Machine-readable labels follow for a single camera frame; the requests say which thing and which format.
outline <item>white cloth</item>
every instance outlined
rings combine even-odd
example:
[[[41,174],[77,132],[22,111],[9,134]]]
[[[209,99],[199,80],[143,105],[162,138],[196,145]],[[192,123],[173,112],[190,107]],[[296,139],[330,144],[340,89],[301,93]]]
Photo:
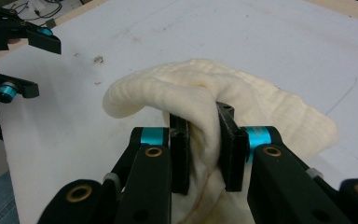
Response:
[[[307,159],[337,140],[335,123],[296,95],[266,80],[208,60],[168,63],[118,80],[103,98],[114,118],[145,105],[191,122],[190,189],[172,195],[172,223],[252,223],[246,202],[251,165],[243,191],[226,193],[217,166],[220,128],[215,102],[232,105],[239,126],[272,125],[298,157]]]

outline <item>stain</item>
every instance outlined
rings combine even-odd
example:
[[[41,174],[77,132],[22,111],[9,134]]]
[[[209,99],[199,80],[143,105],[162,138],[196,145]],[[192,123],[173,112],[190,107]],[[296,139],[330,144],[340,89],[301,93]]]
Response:
[[[139,42],[141,42],[141,37],[134,36],[131,41],[132,41],[132,43],[139,43]]]
[[[103,63],[103,56],[98,55],[97,57],[95,57],[93,63],[94,64]]]
[[[113,38],[113,39],[119,38],[119,37],[121,37],[121,36],[123,36],[123,35],[127,35],[129,32],[130,32],[130,29],[127,28],[127,29],[121,31],[121,32],[118,33],[118,34],[113,35],[112,38]]]
[[[172,24],[167,24],[165,27],[162,28],[163,31],[167,31],[172,28]]]

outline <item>white table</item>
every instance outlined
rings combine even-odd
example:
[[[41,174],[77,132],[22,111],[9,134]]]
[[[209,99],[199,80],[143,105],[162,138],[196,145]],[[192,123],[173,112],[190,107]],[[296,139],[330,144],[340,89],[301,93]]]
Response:
[[[0,105],[21,223],[35,223],[65,184],[101,181],[135,126],[164,126],[147,108],[104,114],[111,83],[153,65],[209,58],[300,95],[333,119],[339,142],[308,163],[337,188],[358,177],[358,20],[298,0],[116,0],[54,30],[62,55],[23,46],[0,72],[39,84],[40,97]],[[95,63],[96,57],[103,63]]]

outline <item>black metal bracket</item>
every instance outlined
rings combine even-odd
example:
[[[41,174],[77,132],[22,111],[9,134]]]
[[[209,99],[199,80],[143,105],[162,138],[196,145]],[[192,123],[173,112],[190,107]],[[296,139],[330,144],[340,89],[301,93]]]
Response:
[[[28,38],[29,45],[61,54],[61,41],[46,27],[22,20],[14,9],[0,7],[0,50],[8,50],[8,40]]]
[[[171,155],[166,147],[141,147],[114,223],[171,223]]]
[[[221,149],[219,166],[226,183],[226,191],[242,191],[243,172],[249,157],[249,136],[234,121],[234,108],[217,103],[220,121]]]
[[[358,223],[358,179],[339,191],[285,145],[256,148],[248,203],[255,223]]]
[[[0,74],[0,102],[10,103],[16,94],[23,98],[35,98],[39,96],[39,88],[36,83]]]
[[[187,195],[190,186],[190,130],[187,120],[170,114],[172,192]]]

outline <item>black cable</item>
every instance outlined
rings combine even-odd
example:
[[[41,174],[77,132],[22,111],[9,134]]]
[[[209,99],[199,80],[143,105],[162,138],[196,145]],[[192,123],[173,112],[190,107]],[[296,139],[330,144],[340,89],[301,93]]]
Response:
[[[14,9],[14,10],[17,11],[17,8],[24,6],[24,7],[22,8],[22,10],[20,10],[20,11],[17,12],[17,14],[20,14],[20,13],[23,12],[24,9],[26,9],[26,8],[28,7],[28,3],[29,3],[29,2],[23,3],[23,4],[21,4],[21,5],[16,6],[15,8],[13,8],[13,7],[14,7],[14,5],[13,5],[13,6],[11,7],[11,9]]]
[[[57,7],[52,10],[51,12],[49,12],[46,15],[40,15],[40,12],[38,10],[36,10],[34,13],[38,16],[37,18],[33,18],[33,19],[25,19],[25,21],[35,21],[35,20],[39,20],[39,19],[49,19],[53,16],[55,16],[59,11],[61,11],[62,9],[62,4],[59,0],[45,0],[45,2],[47,3],[51,3],[51,4],[57,4]]]

